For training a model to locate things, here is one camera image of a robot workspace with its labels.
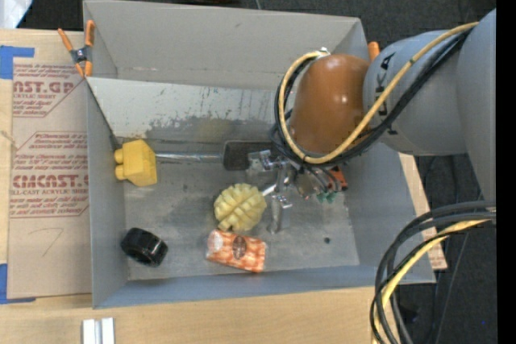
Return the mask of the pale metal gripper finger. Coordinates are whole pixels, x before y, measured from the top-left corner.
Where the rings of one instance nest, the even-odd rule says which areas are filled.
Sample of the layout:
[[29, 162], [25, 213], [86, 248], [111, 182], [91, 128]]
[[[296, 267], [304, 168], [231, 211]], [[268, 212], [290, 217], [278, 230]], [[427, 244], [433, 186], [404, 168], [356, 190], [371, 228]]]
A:
[[271, 221], [268, 232], [278, 234], [290, 227], [290, 216], [293, 204], [283, 195], [273, 195], [271, 199]]
[[280, 168], [278, 158], [273, 158], [270, 150], [254, 151], [248, 154], [247, 172], [259, 174], [276, 171]]

